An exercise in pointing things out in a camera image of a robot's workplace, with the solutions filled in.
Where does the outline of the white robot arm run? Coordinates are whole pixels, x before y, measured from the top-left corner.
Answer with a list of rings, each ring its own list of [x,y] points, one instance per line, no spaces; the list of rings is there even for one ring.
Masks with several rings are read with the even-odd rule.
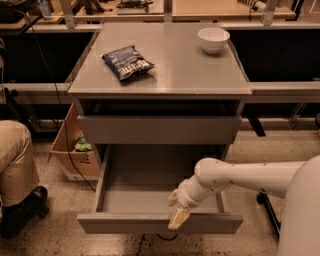
[[[277,256],[320,256],[320,157],[307,161],[230,164],[203,158],[169,196],[177,230],[208,197],[230,185],[285,200]]]

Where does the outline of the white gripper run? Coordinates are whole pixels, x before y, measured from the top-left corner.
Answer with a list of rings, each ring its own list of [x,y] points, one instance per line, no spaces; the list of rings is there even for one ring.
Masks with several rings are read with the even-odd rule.
[[[210,186],[201,184],[197,178],[185,179],[178,189],[174,189],[168,198],[168,205],[177,202],[182,207],[176,207],[168,224],[169,230],[178,230],[190,216],[188,209],[197,208],[207,197],[214,193]]]

